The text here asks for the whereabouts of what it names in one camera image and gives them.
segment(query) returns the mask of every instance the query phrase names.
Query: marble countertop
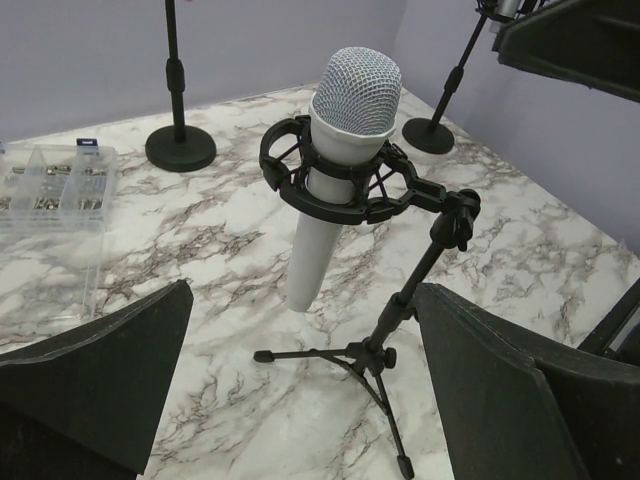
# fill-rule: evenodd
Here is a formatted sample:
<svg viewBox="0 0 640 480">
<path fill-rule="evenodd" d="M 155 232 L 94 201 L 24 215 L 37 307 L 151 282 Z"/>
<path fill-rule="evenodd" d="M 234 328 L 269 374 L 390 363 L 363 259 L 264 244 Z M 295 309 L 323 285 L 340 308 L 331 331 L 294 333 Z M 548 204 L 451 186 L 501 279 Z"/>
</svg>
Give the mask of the marble countertop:
<svg viewBox="0 0 640 480">
<path fill-rule="evenodd" d="M 97 137 L 120 153 L 105 238 L 98 314 L 179 278 L 195 304 L 147 480 L 401 478 L 384 415 L 345 372 L 322 360 L 260 365 L 254 350 L 343 348 L 371 332 L 429 245 L 435 215 L 410 208 L 346 228 L 306 314 L 282 302 L 297 212 L 262 179 L 257 152 L 275 122 L 306 107 L 302 87 L 187 113 L 219 156 L 206 170 L 163 172 L 144 143 L 169 115 L 82 128 L 29 143 Z M 404 92 L 398 125 L 431 108 Z M 450 125 L 456 148 L 430 156 L 398 133 L 418 173 L 483 200 L 466 253 L 447 252 L 428 280 L 490 312 L 577 345 L 640 276 L 640 261 L 487 148 Z M 384 378 L 419 479 L 452 479 L 416 322 L 388 343 Z"/>
</svg>

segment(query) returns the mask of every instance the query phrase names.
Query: stand base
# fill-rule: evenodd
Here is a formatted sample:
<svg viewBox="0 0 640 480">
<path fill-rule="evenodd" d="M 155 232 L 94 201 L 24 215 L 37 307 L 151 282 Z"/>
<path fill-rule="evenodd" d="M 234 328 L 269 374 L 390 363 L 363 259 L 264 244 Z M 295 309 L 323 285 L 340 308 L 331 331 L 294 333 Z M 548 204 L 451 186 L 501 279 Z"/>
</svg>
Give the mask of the stand base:
<svg viewBox="0 0 640 480">
<path fill-rule="evenodd" d="M 347 357 L 359 359 L 362 358 L 363 355 L 369 359 L 367 368 L 376 381 L 379 393 L 376 392 L 369 384 L 364 376 L 364 372 L 358 373 L 356 370 L 354 370 L 353 367 L 356 362 L 352 364 L 336 358 Z M 396 444 L 396 448 L 398 449 L 398 456 L 396 457 L 396 459 L 398 461 L 398 466 L 400 468 L 400 472 L 402 473 L 402 477 L 406 480 L 411 480 L 415 477 L 411 459 L 405 454 L 404 446 L 402 445 L 402 440 L 400 438 L 400 432 L 398 431 L 398 425 L 396 424 L 396 419 L 393 415 L 393 411 L 391 410 L 389 397 L 387 396 L 387 391 L 384 387 L 384 383 L 381 377 L 381 373 L 385 368 L 392 369 L 393 367 L 395 367 L 397 359 L 395 349 L 387 348 L 375 353 L 369 352 L 367 350 L 367 339 L 365 339 L 362 342 L 350 343 L 344 350 L 316 350 L 315 348 L 312 348 L 311 350 L 307 350 L 304 352 L 278 353 L 274 353 L 271 350 L 260 350 L 253 354 L 253 359 L 258 363 L 273 363 L 278 359 L 291 358 L 323 358 L 349 372 L 353 376 L 353 378 L 355 378 L 358 383 L 360 383 L 365 388 L 365 390 L 367 390 L 369 395 L 371 395 L 371 398 L 373 398 L 373 400 L 389 420 L 389 426 L 391 427 L 393 440 Z"/>
<path fill-rule="evenodd" d="M 431 120 L 413 118 L 404 124 L 402 136 L 412 147 L 434 155 L 444 155 L 453 149 L 453 133 L 444 125 L 438 124 L 435 130 L 428 130 Z"/>
<path fill-rule="evenodd" d="M 217 153 L 213 138 L 197 127 L 185 128 L 187 138 L 183 143 L 176 142 L 173 125 L 153 132 L 145 145 L 149 161 L 169 172 L 194 172 L 209 166 Z"/>
</svg>

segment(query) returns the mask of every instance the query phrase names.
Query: white microphone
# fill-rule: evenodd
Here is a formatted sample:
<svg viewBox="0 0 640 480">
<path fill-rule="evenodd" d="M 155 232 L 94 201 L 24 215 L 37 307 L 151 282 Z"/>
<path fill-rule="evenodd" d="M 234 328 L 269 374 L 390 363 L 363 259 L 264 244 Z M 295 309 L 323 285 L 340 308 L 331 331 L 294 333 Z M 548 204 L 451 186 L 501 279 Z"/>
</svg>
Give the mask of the white microphone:
<svg viewBox="0 0 640 480">
<path fill-rule="evenodd" d="M 395 132 L 402 79 L 398 66 L 375 50 L 350 47 L 331 60 L 311 99 L 311 140 L 324 158 L 344 166 L 372 161 Z M 346 204 L 356 191 L 348 180 L 311 169 L 307 190 L 333 204 Z M 305 312 L 316 299 L 342 225 L 300 214 L 287 271 L 285 303 Z"/>
<path fill-rule="evenodd" d="M 498 2 L 498 8 L 496 8 L 496 13 L 503 17 L 516 18 L 521 2 L 522 0 L 500 0 Z M 491 33 L 498 33 L 503 25 L 504 23 L 494 20 L 491 22 L 491 28 L 489 28 L 489 30 Z"/>
</svg>

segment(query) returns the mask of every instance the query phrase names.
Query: black panel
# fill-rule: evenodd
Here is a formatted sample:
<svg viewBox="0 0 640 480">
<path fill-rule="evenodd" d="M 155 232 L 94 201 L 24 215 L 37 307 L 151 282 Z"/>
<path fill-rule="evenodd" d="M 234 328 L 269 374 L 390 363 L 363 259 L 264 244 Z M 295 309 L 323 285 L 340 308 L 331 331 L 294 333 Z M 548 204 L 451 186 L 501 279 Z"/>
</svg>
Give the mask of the black panel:
<svg viewBox="0 0 640 480">
<path fill-rule="evenodd" d="M 598 356 L 604 355 L 613 339 L 631 319 L 638 306 L 640 306 L 640 278 L 627 290 L 598 326 L 587 335 L 578 350 Z"/>
<path fill-rule="evenodd" d="M 567 347 L 491 315 L 442 286 L 421 287 L 476 328 L 534 359 L 594 480 L 640 478 L 640 369 Z"/>
<path fill-rule="evenodd" d="M 636 325 L 624 340 L 616 360 L 640 367 L 640 325 Z"/>
<path fill-rule="evenodd" d="M 0 356 L 0 409 L 77 444 L 71 463 L 89 450 L 143 473 L 192 303 L 189 286 L 180 281 L 112 315 Z M 15 445 L 15 430 L 7 428 L 0 425 L 0 459 L 9 458 Z"/>
<path fill-rule="evenodd" d="M 22 415 L 0 408 L 3 480 L 136 480 L 121 467 Z"/>
<path fill-rule="evenodd" d="M 639 48 L 638 0 L 561 0 L 506 25 L 494 44 L 500 63 L 636 102 Z"/>
<path fill-rule="evenodd" d="M 587 480 L 533 360 L 436 289 L 420 286 L 416 299 L 456 479 Z"/>
</svg>

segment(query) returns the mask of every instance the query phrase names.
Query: wall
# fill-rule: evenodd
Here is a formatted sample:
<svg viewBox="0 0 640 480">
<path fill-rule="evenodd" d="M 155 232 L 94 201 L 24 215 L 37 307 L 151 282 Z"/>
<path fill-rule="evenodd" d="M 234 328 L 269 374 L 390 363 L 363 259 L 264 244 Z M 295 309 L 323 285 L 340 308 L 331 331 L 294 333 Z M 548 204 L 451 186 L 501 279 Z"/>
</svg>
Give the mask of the wall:
<svg viewBox="0 0 640 480">
<path fill-rule="evenodd" d="M 478 20 L 474 7 L 408 1 L 393 58 L 405 86 L 433 106 Z M 447 116 L 640 254 L 640 105 L 499 65 L 493 38 L 485 29 Z"/>
<path fill-rule="evenodd" d="M 405 3 L 177 0 L 185 101 L 317 81 L 345 46 L 390 54 Z M 5 141 L 170 109 L 161 0 L 4 1 L 0 45 Z"/>
</svg>

